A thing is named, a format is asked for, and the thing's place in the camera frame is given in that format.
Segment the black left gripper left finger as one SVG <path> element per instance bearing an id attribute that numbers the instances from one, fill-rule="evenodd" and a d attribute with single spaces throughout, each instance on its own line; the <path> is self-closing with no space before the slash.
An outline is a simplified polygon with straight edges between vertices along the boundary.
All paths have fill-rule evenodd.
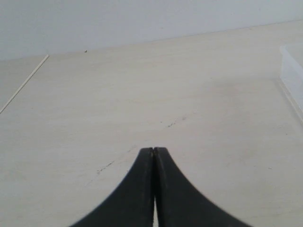
<path id="1" fill-rule="evenodd" d="M 135 162 L 116 189 L 74 227 L 151 227 L 153 148 L 139 151 Z"/>

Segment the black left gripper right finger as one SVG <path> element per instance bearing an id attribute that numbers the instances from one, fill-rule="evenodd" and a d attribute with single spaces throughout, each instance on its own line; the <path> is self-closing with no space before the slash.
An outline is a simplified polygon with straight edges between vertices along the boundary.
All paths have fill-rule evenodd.
<path id="1" fill-rule="evenodd" d="M 154 148 L 155 199 L 160 227 L 247 227 L 200 193 L 166 148 Z"/>

